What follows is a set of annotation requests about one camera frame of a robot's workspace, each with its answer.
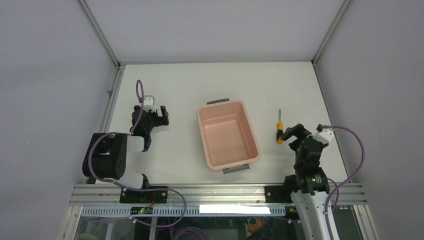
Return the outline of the yellow black screwdriver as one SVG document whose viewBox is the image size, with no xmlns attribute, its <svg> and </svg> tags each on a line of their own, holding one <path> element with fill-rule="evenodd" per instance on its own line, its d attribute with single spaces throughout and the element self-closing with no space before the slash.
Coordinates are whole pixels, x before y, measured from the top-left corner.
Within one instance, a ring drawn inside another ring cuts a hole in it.
<svg viewBox="0 0 424 240">
<path fill-rule="evenodd" d="M 281 145 L 284 140 L 282 139 L 282 136 L 284 134 L 283 130 L 283 123 L 282 123 L 282 111 L 281 109 L 278 110 L 278 123 L 277 123 L 277 132 L 276 132 L 276 142 L 278 145 Z"/>
</svg>

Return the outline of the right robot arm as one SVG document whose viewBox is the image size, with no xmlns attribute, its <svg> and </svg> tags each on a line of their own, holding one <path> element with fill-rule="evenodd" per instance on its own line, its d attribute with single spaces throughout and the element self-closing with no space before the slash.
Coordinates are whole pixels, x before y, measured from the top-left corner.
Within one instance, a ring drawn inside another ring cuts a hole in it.
<svg viewBox="0 0 424 240">
<path fill-rule="evenodd" d="M 282 196 L 287 202 L 294 203 L 308 240 L 340 238 L 332 213 L 329 181 L 320 166 L 322 152 L 333 136 L 328 130 L 313 134 L 298 123 L 288 127 L 279 137 L 281 141 L 295 137 L 295 140 L 289 143 L 290 149 L 295 152 L 295 173 L 285 177 Z"/>
</svg>

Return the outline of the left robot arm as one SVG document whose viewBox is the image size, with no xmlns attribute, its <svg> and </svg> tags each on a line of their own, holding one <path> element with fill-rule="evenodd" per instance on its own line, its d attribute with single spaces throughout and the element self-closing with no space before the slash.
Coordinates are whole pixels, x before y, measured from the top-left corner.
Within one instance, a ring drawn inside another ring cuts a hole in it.
<svg viewBox="0 0 424 240">
<path fill-rule="evenodd" d="M 149 180 L 145 174 L 127 167 L 127 153 L 141 153 L 149 150 L 152 142 L 151 132 L 155 127 L 169 125 L 169 113 L 166 106 L 160 106 L 160 113 L 154 109 L 141 109 L 134 106 L 132 122 L 136 123 L 133 135 L 127 133 L 94 133 L 91 137 L 82 163 L 85 177 L 101 179 L 106 183 L 118 184 L 131 190 L 131 197 L 138 203 L 145 203 L 151 196 Z"/>
</svg>

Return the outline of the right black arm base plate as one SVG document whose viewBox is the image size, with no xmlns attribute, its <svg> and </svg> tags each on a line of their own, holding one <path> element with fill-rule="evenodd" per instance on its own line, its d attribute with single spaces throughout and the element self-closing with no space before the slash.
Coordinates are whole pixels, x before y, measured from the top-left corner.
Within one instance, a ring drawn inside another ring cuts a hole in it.
<svg viewBox="0 0 424 240">
<path fill-rule="evenodd" d="M 291 193 L 293 191 L 286 185 L 266 185 L 264 196 L 266 203 L 292 203 Z"/>
</svg>

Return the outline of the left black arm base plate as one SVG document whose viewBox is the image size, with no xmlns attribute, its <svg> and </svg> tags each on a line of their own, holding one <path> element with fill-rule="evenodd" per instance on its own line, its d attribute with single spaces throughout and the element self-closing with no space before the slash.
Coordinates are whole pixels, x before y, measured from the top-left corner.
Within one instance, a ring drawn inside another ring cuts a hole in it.
<svg viewBox="0 0 424 240">
<path fill-rule="evenodd" d="M 121 204 L 166 204 L 168 201 L 167 186 L 151 186 L 152 191 L 135 191 L 132 188 L 122 189 L 119 196 Z"/>
</svg>

